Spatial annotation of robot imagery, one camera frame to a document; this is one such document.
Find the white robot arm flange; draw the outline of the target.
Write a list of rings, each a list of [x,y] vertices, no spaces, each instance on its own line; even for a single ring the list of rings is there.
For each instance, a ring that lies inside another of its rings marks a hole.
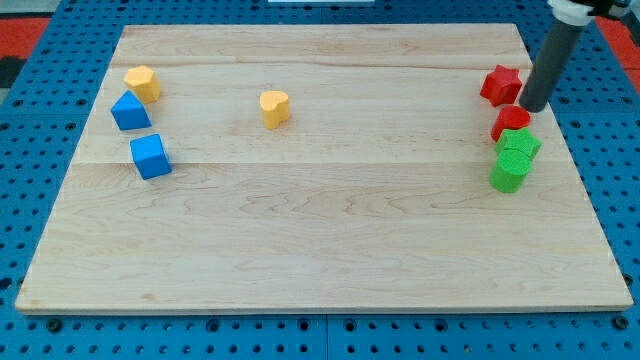
[[[584,27],[591,23],[594,15],[593,6],[584,5],[571,0],[548,0],[554,18],[566,25]]]

